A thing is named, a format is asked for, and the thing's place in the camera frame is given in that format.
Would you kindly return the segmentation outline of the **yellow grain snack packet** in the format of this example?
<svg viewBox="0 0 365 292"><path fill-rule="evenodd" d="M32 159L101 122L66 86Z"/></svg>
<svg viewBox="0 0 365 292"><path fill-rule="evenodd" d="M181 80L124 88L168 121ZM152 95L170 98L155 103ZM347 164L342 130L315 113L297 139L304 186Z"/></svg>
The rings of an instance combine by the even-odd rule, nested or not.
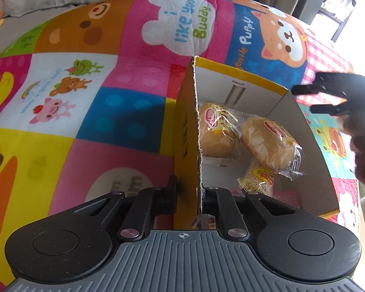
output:
<svg viewBox="0 0 365 292"><path fill-rule="evenodd" d="M244 176L237 179L237 183L244 192L258 192L266 196L272 196L274 174L258 160L252 160Z"/></svg>

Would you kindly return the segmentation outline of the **packaged mini French bread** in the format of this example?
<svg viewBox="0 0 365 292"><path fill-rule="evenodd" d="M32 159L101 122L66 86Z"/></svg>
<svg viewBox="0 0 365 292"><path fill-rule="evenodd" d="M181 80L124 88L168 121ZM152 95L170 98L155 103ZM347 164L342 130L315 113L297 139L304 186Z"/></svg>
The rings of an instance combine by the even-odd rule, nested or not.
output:
<svg viewBox="0 0 365 292"><path fill-rule="evenodd" d="M236 119L228 109L216 103L204 103L199 108L200 148L207 157L229 157L235 151Z"/></svg>

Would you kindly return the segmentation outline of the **yellow cardboard box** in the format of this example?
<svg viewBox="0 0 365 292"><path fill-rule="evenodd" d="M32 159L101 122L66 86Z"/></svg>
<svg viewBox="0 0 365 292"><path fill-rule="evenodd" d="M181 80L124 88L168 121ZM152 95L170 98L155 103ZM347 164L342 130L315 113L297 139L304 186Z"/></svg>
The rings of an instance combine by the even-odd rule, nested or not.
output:
<svg viewBox="0 0 365 292"><path fill-rule="evenodd" d="M175 107L174 174L181 192L177 196L174 228L194 227L197 215L202 212L204 186L226 187L244 171L244 165L202 171L198 104L201 101L224 104L230 94L241 94L234 108L276 121L303 149L304 176L294 182L282 177L276 187L297 192L300 207L308 213L325 219L339 214L332 176L301 105L291 92L255 74L195 56L186 70Z"/></svg>

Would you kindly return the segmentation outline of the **colourful cartoon patchwork mat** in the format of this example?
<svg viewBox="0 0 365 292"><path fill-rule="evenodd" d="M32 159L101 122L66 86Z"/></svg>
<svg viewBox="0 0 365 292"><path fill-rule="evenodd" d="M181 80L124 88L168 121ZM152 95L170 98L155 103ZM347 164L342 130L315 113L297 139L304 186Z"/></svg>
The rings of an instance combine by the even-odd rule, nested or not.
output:
<svg viewBox="0 0 365 292"><path fill-rule="evenodd" d="M166 184L195 55L286 88L352 71L332 43L250 0L107 0L31 29L0 54L0 291L17 228L113 189Z"/></svg>

